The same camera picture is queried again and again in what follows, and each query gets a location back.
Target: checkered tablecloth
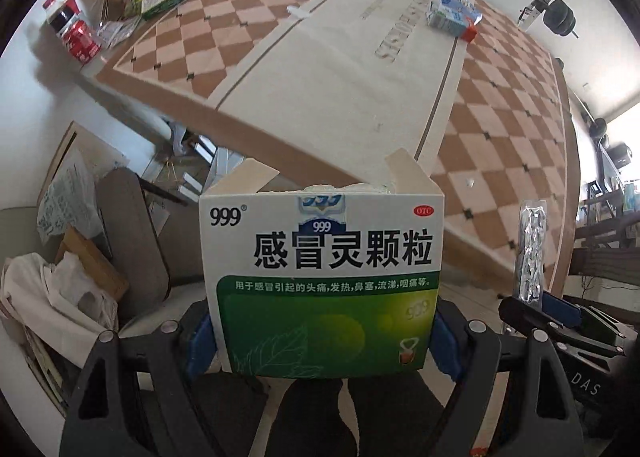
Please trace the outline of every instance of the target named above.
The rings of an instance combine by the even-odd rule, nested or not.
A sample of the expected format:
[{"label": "checkered tablecloth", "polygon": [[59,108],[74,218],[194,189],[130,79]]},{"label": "checkered tablecloth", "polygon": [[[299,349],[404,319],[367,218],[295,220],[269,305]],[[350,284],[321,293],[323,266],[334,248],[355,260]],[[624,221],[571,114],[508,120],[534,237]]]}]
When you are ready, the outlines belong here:
[{"label": "checkered tablecloth", "polygon": [[281,20],[308,0],[187,0],[169,12],[116,69],[208,98]]},{"label": "checkered tablecloth", "polygon": [[548,206],[545,277],[551,277],[564,208],[564,132],[551,58],[507,16],[482,0],[478,37],[466,50],[433,180],[445,221],[513,265],[518,211]]}]

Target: brown cardboard box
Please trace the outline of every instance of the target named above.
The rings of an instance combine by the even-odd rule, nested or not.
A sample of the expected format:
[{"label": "brown cardboard box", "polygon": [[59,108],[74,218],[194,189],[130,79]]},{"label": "brown cardboard box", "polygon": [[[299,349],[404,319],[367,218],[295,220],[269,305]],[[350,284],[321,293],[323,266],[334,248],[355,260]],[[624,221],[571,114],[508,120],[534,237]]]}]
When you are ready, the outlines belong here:
[{"label": "brown cardboard box", "polygon": [[94,279],[96,285],[119,301],[129,289],[127,282],[107,260],[92,241],[84,238],[76,228],[66,228],[65,237],[56,255],[56,263],[62,260],[65,251],[78,255],[86,273]]}]

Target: green and white medicine box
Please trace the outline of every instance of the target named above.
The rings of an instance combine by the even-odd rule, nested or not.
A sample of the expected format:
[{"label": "green and white medicine box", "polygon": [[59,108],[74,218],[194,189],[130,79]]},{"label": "green and white medicine box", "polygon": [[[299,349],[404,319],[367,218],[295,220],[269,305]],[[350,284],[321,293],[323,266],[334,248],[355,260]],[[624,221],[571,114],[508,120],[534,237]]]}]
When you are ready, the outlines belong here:
[{"label": "green and white medicine box", "polygon": [[386,163],[394,188],[258,193],[278,172],[246,159],[200,197],[223,371],[313,378],[422,368],[444,195],[405,150]]}]

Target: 999 logo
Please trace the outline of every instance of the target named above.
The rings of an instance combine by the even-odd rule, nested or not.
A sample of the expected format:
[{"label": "999 logo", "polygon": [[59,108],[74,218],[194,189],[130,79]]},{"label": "999 logo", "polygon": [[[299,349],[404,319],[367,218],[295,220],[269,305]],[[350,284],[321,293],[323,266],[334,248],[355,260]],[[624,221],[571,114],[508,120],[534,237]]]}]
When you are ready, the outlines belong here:
[{"label": "999 logo", "polygon": [[212,208],[209,212],[212,226],[237,226],[242,218],[242,212],[246,211],[243,204],[239,208]]}]

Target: cardboard flap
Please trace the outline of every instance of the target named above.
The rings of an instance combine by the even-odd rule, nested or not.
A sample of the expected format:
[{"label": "cardboard flap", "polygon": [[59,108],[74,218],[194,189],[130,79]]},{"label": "cardboard flap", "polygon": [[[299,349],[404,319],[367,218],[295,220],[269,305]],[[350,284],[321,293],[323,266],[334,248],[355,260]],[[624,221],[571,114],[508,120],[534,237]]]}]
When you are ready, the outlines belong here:
[{"label": "cardboard flap", "polygon": [[385,157],[385,161],[396,193],[443,195],[438,185],[422,171],[417,161],[404,148]]},{"label": "cardboard flap", "polygon": [[280,172],[253,158],[242,161],[203,195],[243,195],[257,193]]}]

